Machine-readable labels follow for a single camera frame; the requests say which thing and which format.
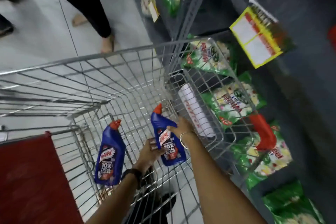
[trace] bare foot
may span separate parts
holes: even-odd
[[[107,38],[102,38],[101,53],[108,53],[114,51],[114,36],[110,35]]]
[[[72,26],[77,27],[87,22],[87,19],[82,14],[76,14],[72,19]]]

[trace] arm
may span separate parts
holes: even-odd
[[[249,199],[225,175],[196,136],[193,126],[179,118],[177,128],[167,127],[189,147],[199,202],[205,224],[266,223]]]
[[[149,139],[140,151],[136,164],[132,167],[145,174],[147,169],[164,154],[166,149],[157,149],[155,139]],[[127,174],[118,187],[112,192],[98,210],[88,219],[86,224],[120,224],[126,216],[137,190],[137,178]]]

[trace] metal shopping cart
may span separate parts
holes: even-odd
[[[197,40],[208,41],[219,55],[224,55],[214,40]],[[239,174],[238,185],[242,185],[246,174],[239,173],[230,146],[239,144],[242,135],[253,136],[253,131],[260,134],[259,159],[245,169],[249,172],[271,149],[272,132],[226,58],[230,74],[225,77],[180,66],[181,59],[191,51],[190,42],[130,48],[0,73],[0,122],[7,127],[0,140],[25,140],[50,131],[85,221],[114,189],[95,184],[93,178],[102,131],[112,120],[122,120],[119,131],[127,145],[124,170],[129,169],[144,141],[153,137],[150,116],[154,107],[162,103],[164,116],[175,121],[178,115],[185,116],[195,124],[212,157],[227,174]],[[170,51],[178,45],[183,46],[183,51]],[[201,94],[224,86],[226,80],[239,85],[248,101],[246,108],[252,114],[242,117],[238,112],[240,122],[224,130]],[[174,167],[166,167],[160,160],[156,162],[146,174],[143,188],[137,191],[130,212],[136,209],[136,204],[147,205],[148,195],[153,195],[158,204],[154,207],[152,203],[151,214],[143,215],[142,222],[150,220],[164,206],[168,208],[165,214],[169,213],[169,223],[202,222],[188,152],[187,157],[186,162]]]

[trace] bottle label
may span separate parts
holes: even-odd
[[[99,157],[98,179],[114,180],[113,169],[116,162],[117,149],[110,145],[103,145]]]
[[[179,150],[174,142],[174,136],[166,128],[158,128],[159,143],[161,147],[165,147],[168,151],[164,154],[167,160],[173,160],[181,157]]]

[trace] black watch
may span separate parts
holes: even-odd
[[[140,181],[142,179],[142,172],[135,168],[127,169],[126,171],[124,171],[123,175],[121,176],[121,180],[123,180],[127,174],[135,175],[136,179],[138,180],[138,189],[140,189],[141,188]]]

